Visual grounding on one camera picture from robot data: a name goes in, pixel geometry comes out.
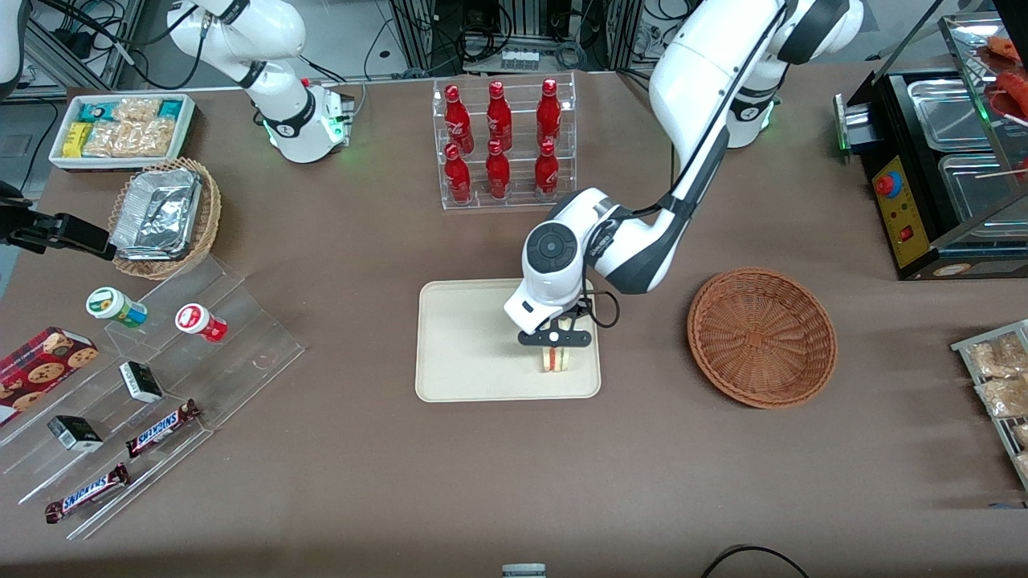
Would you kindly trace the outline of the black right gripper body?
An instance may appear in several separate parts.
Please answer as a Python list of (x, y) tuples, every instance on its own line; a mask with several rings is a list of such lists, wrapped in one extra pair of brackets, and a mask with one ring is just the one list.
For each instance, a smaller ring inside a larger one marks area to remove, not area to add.
[(51, 216), (31, 209), (19, 188), (1, 183), (1, 244), (7, 246), (45, 246)]

